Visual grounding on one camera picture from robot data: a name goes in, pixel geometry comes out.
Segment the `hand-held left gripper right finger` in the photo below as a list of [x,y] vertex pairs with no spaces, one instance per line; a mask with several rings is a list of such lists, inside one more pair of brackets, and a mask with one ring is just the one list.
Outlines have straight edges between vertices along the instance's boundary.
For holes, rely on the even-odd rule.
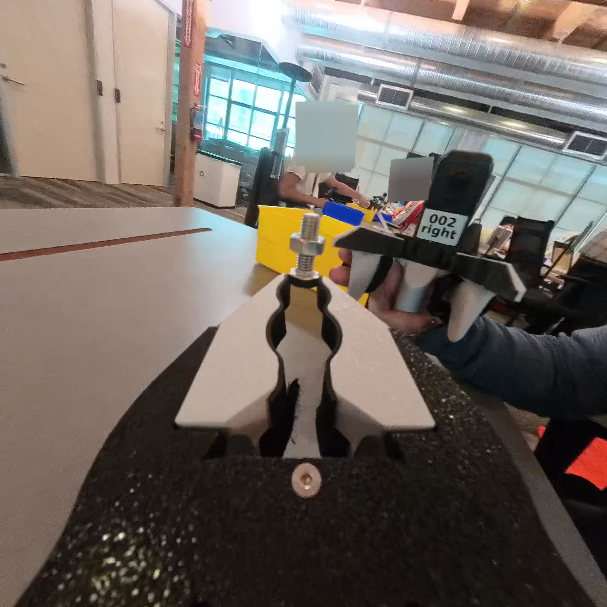
[[325,363],[316,434],[321,449],[369,436],[424,432],[436,422],[389,328],[329,279],[319,279]]

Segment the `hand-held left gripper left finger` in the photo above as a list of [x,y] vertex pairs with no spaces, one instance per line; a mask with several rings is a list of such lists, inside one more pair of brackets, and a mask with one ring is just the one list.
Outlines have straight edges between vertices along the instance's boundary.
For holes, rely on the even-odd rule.
[[284,361],[290,279],[281,274],[216,330],[175,418],[180,429],[247,436],[259,450],[285,450],[291,435]]

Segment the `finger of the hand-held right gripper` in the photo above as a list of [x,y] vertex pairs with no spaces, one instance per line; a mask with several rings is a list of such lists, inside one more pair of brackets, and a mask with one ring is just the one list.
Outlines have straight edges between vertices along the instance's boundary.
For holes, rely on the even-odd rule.
[[347,293],[360,300],[383,283],[393,263],[401,257],[405,237],[377,226],[354,226],[333,239],[333,247],[352,253]]
[[462,280],[449,300],[447,338],[453,343],[464,338],[495,296],[519,302],[527,292],[527,285],[517,269],[503,260],[457,253],[451,273]]

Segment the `steel hex nut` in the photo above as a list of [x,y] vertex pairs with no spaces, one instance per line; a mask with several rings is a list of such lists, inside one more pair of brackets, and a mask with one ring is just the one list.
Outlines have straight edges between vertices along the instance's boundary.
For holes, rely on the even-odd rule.
[[290,237],[290,249],[297,255],[316,257],[323,254],[325,239],[318,235],[314,239],[304,239],[301,233],[294,233]]

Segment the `steel hex bolt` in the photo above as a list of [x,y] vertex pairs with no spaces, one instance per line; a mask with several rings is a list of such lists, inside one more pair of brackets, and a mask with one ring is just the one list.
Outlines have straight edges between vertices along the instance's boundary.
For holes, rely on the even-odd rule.
[[[317,236],[321,236],[319,233],[320,224],[320,215],[314,212],[305,213],[301,219],[300,231],[296,233],[301,233],[304,239],[314,239]],[[301,281],[315,280],[318,277],[318,273],[315,270],[315,261],[320,255],[312,257],[296,254],[296,256],[296,264],[291,270],[291,275]]]

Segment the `yellow plastic bin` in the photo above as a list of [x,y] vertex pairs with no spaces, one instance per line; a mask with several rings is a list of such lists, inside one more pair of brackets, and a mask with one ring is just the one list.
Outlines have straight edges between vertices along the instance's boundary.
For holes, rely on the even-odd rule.
[[[302,216],[307,209],[283,208],[279,206],[261,206],[257,225],[257,248],[255,259],[264,267],[279,274],[289,274],[296,264],[296,254],[290,250],[290,237],[300,231]],[[364,211],[362,222],[371,216]],[[332,268],[342,264],[338,249],[333,247],[333,239],[348,231],[349,224],[342,223],[321,214],[320,235],[325,239],[323,254],[316,258],[315,270],[328,277]]]

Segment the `person's right forearm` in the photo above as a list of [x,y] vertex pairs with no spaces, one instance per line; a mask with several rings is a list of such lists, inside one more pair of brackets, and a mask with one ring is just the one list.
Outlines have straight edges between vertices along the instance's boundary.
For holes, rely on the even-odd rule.
[[437,328],[418,345],[460,381],[511,406],[563,420],[606,414],[605,325],[546,336],[482,316],[460,341]]

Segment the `person's right hand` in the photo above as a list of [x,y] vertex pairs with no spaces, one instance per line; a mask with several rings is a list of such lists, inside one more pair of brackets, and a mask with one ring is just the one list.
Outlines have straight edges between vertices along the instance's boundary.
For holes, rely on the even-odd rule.
[[[332,268],[329,278],[339,286],[348,286],[353,252],[341,248],[338,255],[342,265]],[[426,313],[407,313],[396,308],[403,276],[404,270],[400,263],[393,262],[383,282],[368,296],[367,309],[391,329],[402,331],[411,339],[418,339],[441,327],[442,322]]]

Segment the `red and white bag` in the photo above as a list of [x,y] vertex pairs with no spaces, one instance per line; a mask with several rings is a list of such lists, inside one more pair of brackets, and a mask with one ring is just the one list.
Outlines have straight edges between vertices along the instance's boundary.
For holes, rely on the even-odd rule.
[[399,229],[417,225],[423,211],[425,201],[410,201],[406,203],[392,218],[392,224]]

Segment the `blue plastic bin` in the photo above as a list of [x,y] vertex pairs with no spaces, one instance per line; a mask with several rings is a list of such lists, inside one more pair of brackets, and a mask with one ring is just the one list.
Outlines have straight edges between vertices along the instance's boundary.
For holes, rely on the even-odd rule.
[[359,226],[364,217],[365,212],[360,207],[348,206],[336,201],[328,201],[322,207],[322,213],[326,217],[330,217],[350,226]]

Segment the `black office chair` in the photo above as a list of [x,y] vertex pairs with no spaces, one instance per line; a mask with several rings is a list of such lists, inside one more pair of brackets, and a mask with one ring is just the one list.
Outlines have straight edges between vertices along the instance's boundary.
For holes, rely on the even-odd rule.
[[500,226],[506,225],[512,226],[512,236],[504,261],[514,267],[526,287],[535,286],[540,281],[544,256],[555,222],[504,216]]
[[261,206],[279,205],[279,181],[284,157],[270,148],[262,148],[249,193],[244,224],[256,229]]

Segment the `white vent grille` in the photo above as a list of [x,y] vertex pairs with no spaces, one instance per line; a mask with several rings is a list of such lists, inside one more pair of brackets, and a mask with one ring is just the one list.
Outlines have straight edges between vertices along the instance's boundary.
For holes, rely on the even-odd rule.
[[606,137],[593,133],[574,131],[565,141],[562,151],[568,154],[603,160],[606,156]]
[[414,97],[414,91],[382,83],[376,96],[378,106],[392,107],[406,111]]

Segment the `white cabinet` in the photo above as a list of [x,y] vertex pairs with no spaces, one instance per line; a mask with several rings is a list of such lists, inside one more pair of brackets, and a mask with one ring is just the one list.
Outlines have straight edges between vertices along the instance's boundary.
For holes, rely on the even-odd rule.
[[193,199],[214,208],[235,208],[241,170],[241,163],[198,151],[195,160]]

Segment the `black and orange bag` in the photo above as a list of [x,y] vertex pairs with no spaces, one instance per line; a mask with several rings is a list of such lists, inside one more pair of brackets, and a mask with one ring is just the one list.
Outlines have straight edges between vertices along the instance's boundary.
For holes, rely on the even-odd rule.
[[562,499],[606,507],[606,428],[550,420],[537,429],[534,455]]

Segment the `black floor lamp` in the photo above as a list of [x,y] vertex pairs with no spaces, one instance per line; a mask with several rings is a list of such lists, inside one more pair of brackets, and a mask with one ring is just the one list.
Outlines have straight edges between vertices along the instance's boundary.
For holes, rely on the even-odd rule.
[[282,112],[282,124],[281,128],[277,131],[274,144],[274,151],[278,154],[279,159],[283,160],[290,131],[288,120],[290,119],[292,99],[296,85],[297,83],[309,83],[312,79],[312,74],[301,65],[287,62],[279,63],[279,71],[290,80],[290,87],[286,97],[286,106]]

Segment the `wooden pillar with red signs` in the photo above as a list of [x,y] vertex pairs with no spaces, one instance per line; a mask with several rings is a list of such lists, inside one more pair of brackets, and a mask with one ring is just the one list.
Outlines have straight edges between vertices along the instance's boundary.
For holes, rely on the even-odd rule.
[[206,1],[183,1],[181,12],[177,127],[175,131],[174,205],[193,206],[198,144],[189,138],[190,110],[200,104],[206,40]]

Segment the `white door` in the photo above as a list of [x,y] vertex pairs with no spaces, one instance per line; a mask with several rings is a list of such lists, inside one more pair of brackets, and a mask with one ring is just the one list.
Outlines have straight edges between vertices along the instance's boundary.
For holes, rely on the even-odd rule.
[[112,8],[120,179],[162,186],[171,19],[156,1]]
[[84,1],[1,1],[1,89],[21,176],[97,180]]

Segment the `silver ventilation duct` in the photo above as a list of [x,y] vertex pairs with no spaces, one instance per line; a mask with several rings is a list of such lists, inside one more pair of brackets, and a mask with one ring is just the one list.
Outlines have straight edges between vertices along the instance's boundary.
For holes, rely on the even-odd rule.
[[568,123],[606,125],[606,99],[459,65],[399,55],[305,35],[297,47],[302,60],[344,72],[398,82],[411,89],[474,101]]
[[283,23],[304,34],[465,67],[606,87],[606,52],[340,1],[283,1]]

